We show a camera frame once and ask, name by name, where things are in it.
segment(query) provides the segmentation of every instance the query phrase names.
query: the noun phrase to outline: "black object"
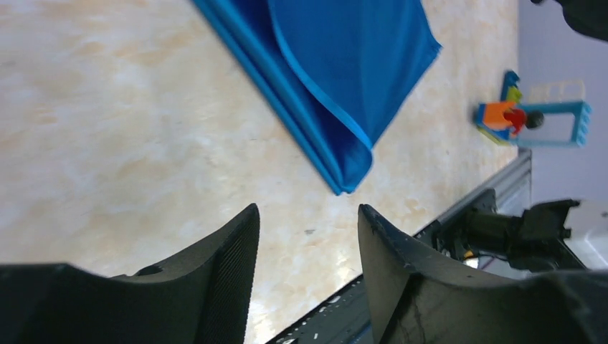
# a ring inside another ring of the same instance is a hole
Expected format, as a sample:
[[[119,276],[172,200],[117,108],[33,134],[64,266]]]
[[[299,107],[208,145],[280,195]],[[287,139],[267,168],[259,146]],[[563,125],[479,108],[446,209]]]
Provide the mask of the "black object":
[[[514,281],[450,259],[359,207],[375,343],[608,343],[608,275]]]
[[[531,0],[542,4],[544,0]],[[608,42],[607,0],[556,0],[562,7],[564,20],[574,31]]]
[[[0,266],[0,343],[242,343],[259,235],[252,204],[134,276]]]
[[[363,275],[353,279],[268,343],[371,343]]]
[[[475,255],[500,257],[514,269],[585,269],[564,243],[571,232],[564,228],[564,222],[570,208],[579,205],[571,199],[536,204],[521,217],[473,209],[467,213],[459,235]]]
[[[488,189],[447,221],[433,221],[415,238],[460,262],[472,253],[532,272],[585,269],[564,243],[570,237],[564,222],[570,208],[579,204],[570,199],[548,202],[536,204],[522,216],[506,216],[496,213],[495,192]]]
[[[527,113],[528,119],[526,120],[526,128],[536,129],[540,128],[545,122],[545,115],[538,110],[530,111]]]

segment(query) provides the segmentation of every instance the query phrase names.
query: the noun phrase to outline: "screw hole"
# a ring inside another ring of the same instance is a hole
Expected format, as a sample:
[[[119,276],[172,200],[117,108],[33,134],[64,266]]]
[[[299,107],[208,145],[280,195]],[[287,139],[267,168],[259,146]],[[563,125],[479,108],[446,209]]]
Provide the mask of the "screw hole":
[[[158,274],[162,272],[163,268],[158,265],[150,265],[149,267],[144,267],[143,269],[137,271],[135,276],[149,276],[151,274]]]

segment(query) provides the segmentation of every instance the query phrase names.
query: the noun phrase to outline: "black ball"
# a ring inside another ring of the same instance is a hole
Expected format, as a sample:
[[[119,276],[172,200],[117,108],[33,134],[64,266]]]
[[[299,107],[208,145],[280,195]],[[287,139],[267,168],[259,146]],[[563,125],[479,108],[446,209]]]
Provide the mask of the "black ball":
[[[526,128],[528,129],[536,129],[545,122],[545,115],[541,111],[530,111],[527,113],[527,116],[528,119],[526,120]]]

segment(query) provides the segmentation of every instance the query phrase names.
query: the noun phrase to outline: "wall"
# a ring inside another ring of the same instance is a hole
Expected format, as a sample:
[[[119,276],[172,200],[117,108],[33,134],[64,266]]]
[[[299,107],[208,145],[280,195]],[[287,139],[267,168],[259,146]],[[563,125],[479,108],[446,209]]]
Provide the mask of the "wall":
[[[588,144],[580,149],[533,150],[532,201],[564,197],[608,199],[608,43],[570,29],[561,7],[520,0],[519,75],[524,95],[530,85],[583,79],[593,107]]]

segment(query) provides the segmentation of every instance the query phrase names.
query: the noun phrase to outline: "blue lego piece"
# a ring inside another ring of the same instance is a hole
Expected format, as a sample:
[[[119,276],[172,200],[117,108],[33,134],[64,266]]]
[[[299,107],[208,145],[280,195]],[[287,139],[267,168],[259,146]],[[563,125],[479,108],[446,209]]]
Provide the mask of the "blue lego piece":
[[[507,94],[509,92],[509,87],[517,87],[517,83],[519,82],[519,76],[513,70],[508,70],[505,72],[505,77],[503,78],[503,88],[500,91],[500,101],[504,102],[507,100]]]
[[[479,104],[477,115],[475,115],[475,124],[483,124],[483,115],[485,114],[485,104]]]
[[[556,102],[548,104],[520,104],[518,105],[518,108],[526,112],[538,110],[545,116],[572,114],[574,116],[574,124],[572,125],[572,133],[570,135],[570,140],[568,141],[520,140],[519,138],[516,138],[509,140],[513,142],[513,144],[527,148],[539,146],[582,147],[586,145],[586,136],[587,133],[589,133],[589,122],[592,112],[591,106],[586,102],[580,100],[576,102]]]

